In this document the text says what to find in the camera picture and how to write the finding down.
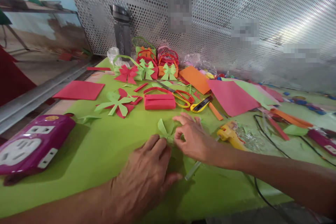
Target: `orange paper sheet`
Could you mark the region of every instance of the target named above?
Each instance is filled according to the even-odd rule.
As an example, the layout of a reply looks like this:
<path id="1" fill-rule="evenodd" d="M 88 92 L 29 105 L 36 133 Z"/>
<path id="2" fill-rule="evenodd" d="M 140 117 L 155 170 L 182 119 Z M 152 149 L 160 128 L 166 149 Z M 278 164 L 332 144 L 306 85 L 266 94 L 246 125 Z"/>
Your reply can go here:
<path id="1" fill-rule="evenodd" d="M 191 85 L 193 85 L 201 94 L 204 95 L 210 90 L 210 87 L 207 83 L 208 78 L 201 74 L 193 66 L 188 66 L 187 68 L 180 71 L 180 75 Z"/>
<path id="2" fill-rule="evenodd" d="M 215 116 L 217 117 L 217 119 L 219 121 L 223 120 L 223 117 L 220 115 L 220 113 L 218 112 L 218 110 L 215 108 L 214 105 L 212 105 L 212 103 L 209 103 L 209 108 L 212 110 L 212 112 L 215 114 Z"/>

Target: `electrical outlet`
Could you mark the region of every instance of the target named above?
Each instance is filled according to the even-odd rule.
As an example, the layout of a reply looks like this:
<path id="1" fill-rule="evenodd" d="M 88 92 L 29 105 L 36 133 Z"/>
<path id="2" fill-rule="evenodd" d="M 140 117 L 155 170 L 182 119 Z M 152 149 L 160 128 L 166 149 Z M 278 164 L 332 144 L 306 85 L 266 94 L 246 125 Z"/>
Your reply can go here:
<path id="1" fill-rule="evenodd" d="M 55 156 L 57 151 L 58 151 L 57 149 L 51 148 L 48 154 L 40 161 L 37 167 L 41 169 L 45 169 L 47 165 L 50 163 L 50 161 L 52 160 L 52 158 Z"/>
<path id="2" fill-rule="evenodd" d="M 0 165 L 13 166 L 28 157 L 41 144 L 41 139 L 19 139 L 0 152 Z"/>
<path id="3" fill-rule="evenodd" d="M 38 126 L 31 127 L 26 134 L 49 134 L 55 126 Z"/>

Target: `yellow glue gun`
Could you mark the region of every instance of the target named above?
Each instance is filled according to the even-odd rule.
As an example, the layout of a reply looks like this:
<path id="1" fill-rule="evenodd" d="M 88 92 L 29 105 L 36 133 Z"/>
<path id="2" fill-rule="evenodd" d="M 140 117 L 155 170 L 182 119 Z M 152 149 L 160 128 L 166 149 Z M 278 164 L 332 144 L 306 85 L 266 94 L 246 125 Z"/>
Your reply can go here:
<path id="1" fill-rule="evenodd" d="M 237 128 L 237 123 L 235 121 L 230 121 L 221 126 L 217 131 L 217 136 L 219 136 L 222 141 L 229 141 L 229 143 L 236 149 L 248 151 L 235 132 L 235 129 Z"/>

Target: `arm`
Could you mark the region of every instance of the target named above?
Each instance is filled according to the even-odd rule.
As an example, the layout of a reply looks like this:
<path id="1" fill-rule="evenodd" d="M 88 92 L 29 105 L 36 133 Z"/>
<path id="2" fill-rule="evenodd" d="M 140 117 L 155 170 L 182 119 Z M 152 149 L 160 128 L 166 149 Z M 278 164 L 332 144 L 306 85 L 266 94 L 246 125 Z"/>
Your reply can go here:
<path id="1" fill-rule="evenodd" d="M 166 139 L 153 135 L 107 183 L 1 219 L 0 224 L 133 223 L 161 202 L 172 184 L 183 177 L 166 174 L 169 159 Z"/>
<path id="2" fill-rule="evenodd" d="M 317 213 L 336 219 L 336 171 L 298 160 L 234 149 L 207 135 L 197 117 L 194 121 L 181 113 L 173 119 L 182 124 L 176 129 L 174 142 L 185 155 L 212 166 L 255 176 Z"/>

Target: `wall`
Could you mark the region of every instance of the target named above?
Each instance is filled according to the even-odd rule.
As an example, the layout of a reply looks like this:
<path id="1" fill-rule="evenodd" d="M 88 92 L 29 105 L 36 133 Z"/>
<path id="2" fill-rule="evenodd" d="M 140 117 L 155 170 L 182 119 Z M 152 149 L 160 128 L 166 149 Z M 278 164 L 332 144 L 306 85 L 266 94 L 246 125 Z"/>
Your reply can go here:
<path id="1" fill-rule="evenodd" d="M 74 0 L 60 0 L 64 8 L 76 11 Z M 44 14 L 44 13 L 6 13 L 12 28 L 28 44 L 49 47 L 72 47 L 71 37 L 75 43 L 82 46 L 84 43 L 84 31 L 76 15 L 73 14 Z"/>

